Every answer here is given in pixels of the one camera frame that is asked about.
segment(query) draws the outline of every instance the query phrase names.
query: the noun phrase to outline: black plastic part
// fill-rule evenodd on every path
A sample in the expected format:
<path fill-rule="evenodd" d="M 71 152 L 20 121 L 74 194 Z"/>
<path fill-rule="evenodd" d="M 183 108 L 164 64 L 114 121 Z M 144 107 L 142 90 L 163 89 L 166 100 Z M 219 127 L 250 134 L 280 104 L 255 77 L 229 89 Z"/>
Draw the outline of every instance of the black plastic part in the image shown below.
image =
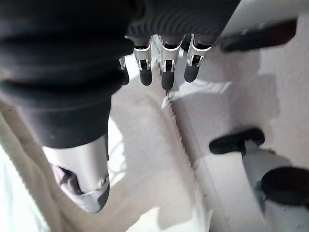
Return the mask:
<path fill-rule="evenodd" d="M 187 64 L 187 66 L 185 67 L 185 71 L 184 71 L 185 81 L 193 82 L 197 78 L 198 70 L 199 70 L 199 67 L 195 65 L 189 66 Z"/>
<path fill-rule="evenodd" d="M 216 155 L 234 151 L 245 152 L 244 142 L 248 140 L 253 140 L 257 145 L 261 145 L 265 142 L 265 136 L 260 129 L 253 128 L 217 138 L 209 144 L 209 149 Z"/>
<path fill-rule="evenodd" d="M 306 206 L 309 204 L 309 171 L 294 167 L 271 170 L 263 176 L 261 189 L 267 199 L 276 203 Z"/>
<path fill-rule="evenodd" d="M 124 78 L 124 81 L 122 83 L 123 86 L 126 86 L 127 84 L 129 84 L 130 82 L 130 77 L 129 77 L 129 73 L 127 72 L 127 68 L 125 67 L 124 70 L 122 70 L 125 74 L 125 78 Z"/>
<path fill-rule="evenodd" d="M 106 191 L 98 198 L 98 203 L 100 205 L 99 211 L 103 209 L 103 207 L 106 205 L 109 194 L 110 194 L 110 185 L 108 185 Z"/>
<path fill-rule="evenodd" d="M 183 38 L 182 44 L 180 45 L 180 47 L 184 50 L 184 51 L 188 51 L 189 47 L 190 47 L 190 42 L 191 42 L 191 34 L 186 34 Z"/>
<path fill-rule="evenodd" d="M 296 34 L 297 19 L 292 19 L 274 26 L 249 31 L 245 35 L 232 35 L 219 41 L 224 52 L 248 51 L 263 47 L 286 44 Z"/>
<path fill-rule="evenodd" d="M 164 90 L 171 90 L 174 85 L 174 72 L 170 72 L 169 70 L 162 72 L 161 85 Z"/>
<path fill-rule="evenodd" d="M 140 81 L 145 86 L 148 86 L 152 83 L 153 76 L 151 74 L 151 68 L 149 70 L 147 69 L 143 69 L 142 71 L 140 70 Z"/>

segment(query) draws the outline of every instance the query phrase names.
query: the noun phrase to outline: white fabric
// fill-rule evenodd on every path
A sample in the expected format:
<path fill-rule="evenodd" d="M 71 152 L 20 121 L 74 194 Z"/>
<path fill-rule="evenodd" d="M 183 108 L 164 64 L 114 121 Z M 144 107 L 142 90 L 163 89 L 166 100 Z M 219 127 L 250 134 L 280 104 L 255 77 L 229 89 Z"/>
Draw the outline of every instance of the white fabric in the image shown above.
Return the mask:
<path fill-rule="evenodd" d="M 127 58 L 130 76 L 136 73 Z M 207 232 L 206 212 L 159 72 L 145 87 L 132 78 L 112 98 L 109 123 L 110 197 L 101 212 L 87 214 L 56 185 L 41 148 L 34 144 L 13 109 L 1 111 L 21 142 L 0 117 L 1 146 L 6 150 L 51 231 L 56 232 Z"/>

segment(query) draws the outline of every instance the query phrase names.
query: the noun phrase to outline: black plastic tip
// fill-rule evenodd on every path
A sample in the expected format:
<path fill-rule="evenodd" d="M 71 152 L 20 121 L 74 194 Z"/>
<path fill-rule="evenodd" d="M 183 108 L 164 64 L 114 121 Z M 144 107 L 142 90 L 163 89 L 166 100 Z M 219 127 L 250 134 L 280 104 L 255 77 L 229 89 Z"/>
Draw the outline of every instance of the black plastic tip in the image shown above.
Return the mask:
<path fill-rule="evenodd" d="M 148 86 L 151 84 L 151 82 L 153 81 L 151 69 L 149 70 L 143 69 L 142 71 L 140 71 L 140 81 L 145 86 Z"/>
<path fill-rule="evenodd" d="M 172 89 L 174 85 L 174 73 L 170 71 L 162 72 L 161 85 L 166 91 Z"/>
<path fill-rule="evenodd" d="M 199 68 L 197 66 L 187 66 L 184 71 L 184 79 L 186 82 L 193 82 L 197 78 Z"/>
<path fill-rule="evenodd" d="M 100 205 L 99 211 L 103 209 L 103 207 L 106 205 L 109 194 L 110 194 L 110 185 L 108 185 L 106 191 L 98 198 L 98 203 Z"/>
<path fill-rule="evenodd" d="M 181 48 L 187 52 L 190 47 L 190 42 L 191 42 L 191 34 L 186 34 L 182 41 Z"/>
<path fill-rule="evenodd" d="M 129 78 L 129 74 L 128 74 L 126 68 L 123 70 L 123 72 L 125 73 L 125 78 L 124 78 L 124 81 L 123 81 L 122 85 L 126 86 L 127 84 L 129 84 L 130 78 Z"/>
<path fill-rule="evenodd" d="M 265 136 L 260 129 L 253 128 L 240 133 L 215 139 L 209 144 L 209 149 L 213 154 L 216 155 L 234 151 L 244 152 L 243 144 L 248 140 L 253 140 L 257 145 L 261 145 L 265 142 Z"/>
<path fill-rule="evenodd" d="M 266 173 L 261 189 L 267 199 L 283 205 L 306 206 L 309 202 L 309 171 L 281 167 Z"/>

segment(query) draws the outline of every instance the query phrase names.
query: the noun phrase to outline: metal prong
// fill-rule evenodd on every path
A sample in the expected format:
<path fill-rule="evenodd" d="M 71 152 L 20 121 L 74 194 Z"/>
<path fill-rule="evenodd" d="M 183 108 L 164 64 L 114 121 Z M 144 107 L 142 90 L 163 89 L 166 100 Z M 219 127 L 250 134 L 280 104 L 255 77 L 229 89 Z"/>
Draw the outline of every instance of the metal prong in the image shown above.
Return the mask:
<path fill-rule="evenodd" d="M 194 35 L 192 36 L 188 50 L 187 66 L 184 72 L 184 78 L 187 82 L 193 82 L 196 79 L 199 67 L 210 49 L 210 45 L 195 43 Z"/>

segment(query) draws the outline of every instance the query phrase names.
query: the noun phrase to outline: ribbed rubber cover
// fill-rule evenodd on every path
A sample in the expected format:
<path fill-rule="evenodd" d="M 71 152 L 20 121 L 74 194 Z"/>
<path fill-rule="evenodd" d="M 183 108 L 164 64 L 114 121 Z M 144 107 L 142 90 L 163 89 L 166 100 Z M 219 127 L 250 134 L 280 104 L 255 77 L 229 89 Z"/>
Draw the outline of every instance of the ribbed rubber cover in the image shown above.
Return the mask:
<path fill-rule="evenodd" d="M 144 0 L 145 14 L 132 23 L 128 35 L 184 35 L 198 33 L 217 37 L 239 0 Z"/>

